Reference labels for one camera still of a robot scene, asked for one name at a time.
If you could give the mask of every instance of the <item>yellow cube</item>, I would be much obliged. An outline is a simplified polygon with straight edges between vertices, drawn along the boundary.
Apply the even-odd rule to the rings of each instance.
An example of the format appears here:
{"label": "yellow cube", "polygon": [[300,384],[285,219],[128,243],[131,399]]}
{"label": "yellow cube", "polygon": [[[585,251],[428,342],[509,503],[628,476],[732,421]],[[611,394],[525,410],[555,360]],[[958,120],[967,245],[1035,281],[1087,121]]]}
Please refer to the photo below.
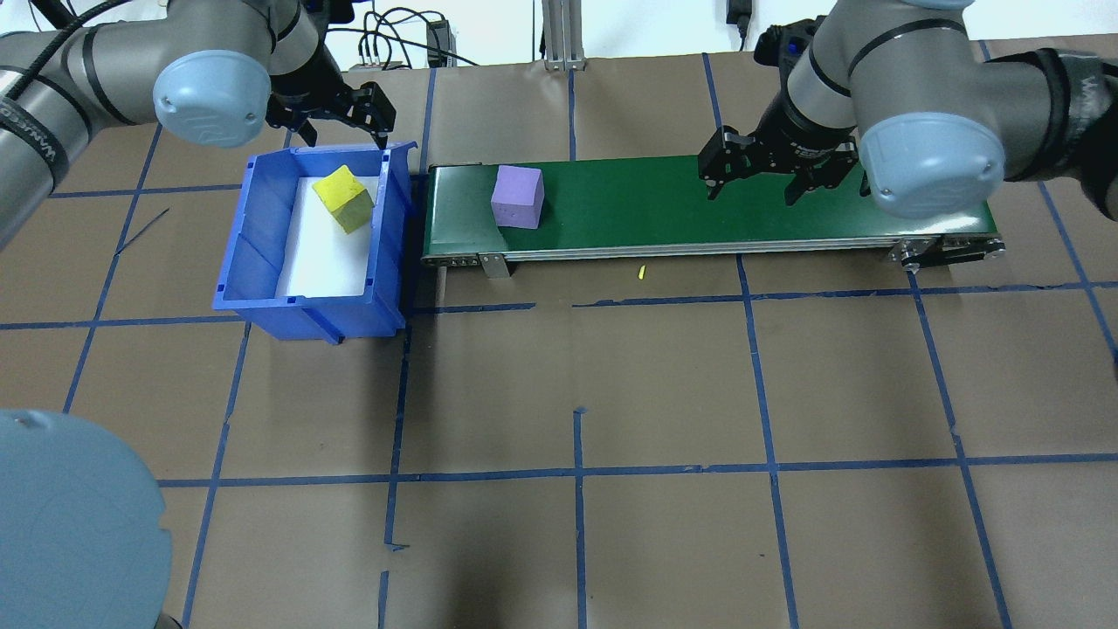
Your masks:
{"label": "yellow cube", "polygon": [[372,196],[348,165],[342,165],[312,187],[347,234],[367,225],[372,217]]}

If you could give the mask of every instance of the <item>power adapter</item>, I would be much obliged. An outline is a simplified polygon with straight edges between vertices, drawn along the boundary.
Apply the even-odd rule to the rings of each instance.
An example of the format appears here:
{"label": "power adapter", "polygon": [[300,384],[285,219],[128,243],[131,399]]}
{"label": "power adapter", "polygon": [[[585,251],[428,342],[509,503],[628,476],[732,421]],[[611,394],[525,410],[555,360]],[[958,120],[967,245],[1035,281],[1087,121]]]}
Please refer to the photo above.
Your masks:
{"label": "power adapter", "polygon": [[453,67],[458,65],[457,59],[448,57],[442,53],[457,53],[454,45],[454,34],[451,32],[451,22],[447,20],[433,20],[427,29],[427,46],[437,50],[427,50],[427,67]]}

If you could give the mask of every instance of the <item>white paper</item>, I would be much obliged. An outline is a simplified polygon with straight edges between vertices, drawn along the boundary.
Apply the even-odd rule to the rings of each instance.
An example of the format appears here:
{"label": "white paper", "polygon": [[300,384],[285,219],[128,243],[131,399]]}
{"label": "white paper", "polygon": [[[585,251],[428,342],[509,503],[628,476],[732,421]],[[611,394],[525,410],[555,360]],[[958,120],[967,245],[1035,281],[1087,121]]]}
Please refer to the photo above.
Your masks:
{"label": "white paper", "polygon": [[[369,267],[368,225],[347,234],[312,185],[323,177],[301,177],[287,229],[276,296],[347,296],[364,293]],[[358,177],[376,199],[379,177]]]}

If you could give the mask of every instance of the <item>purple cube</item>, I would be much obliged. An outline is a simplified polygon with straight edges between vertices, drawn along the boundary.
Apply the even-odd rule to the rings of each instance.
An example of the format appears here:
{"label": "purple cube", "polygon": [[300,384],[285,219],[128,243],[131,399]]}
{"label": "purple cube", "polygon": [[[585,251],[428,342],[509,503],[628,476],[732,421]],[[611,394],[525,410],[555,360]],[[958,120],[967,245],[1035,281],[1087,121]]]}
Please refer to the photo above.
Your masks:
{"label": "purple cube", "polygon": [[540,210],[543,209],[543,172],[538,168],[501,165],[490,200],[498,227],[539,227]]}

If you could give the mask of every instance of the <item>conveyor belt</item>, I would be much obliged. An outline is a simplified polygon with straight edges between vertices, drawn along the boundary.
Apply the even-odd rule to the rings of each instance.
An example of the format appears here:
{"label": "conveyor belt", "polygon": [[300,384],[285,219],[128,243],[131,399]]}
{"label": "conveyor belt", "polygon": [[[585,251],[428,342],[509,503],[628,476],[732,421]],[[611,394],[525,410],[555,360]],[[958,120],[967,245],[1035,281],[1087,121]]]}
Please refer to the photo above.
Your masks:
{"label": "conveyor belt", "polygon": [[426,264],[893,247],[906,240],[920,250],[997,238],[985,203],[918,220],[884,213],[859,196],[861,169],[840,188],[786,207],[788,177],[778,174],[735,181],[708,201],[691,155],[520,165],[543,170],[538,229],[496,226],[490,206],[496,165],[432,170]]}

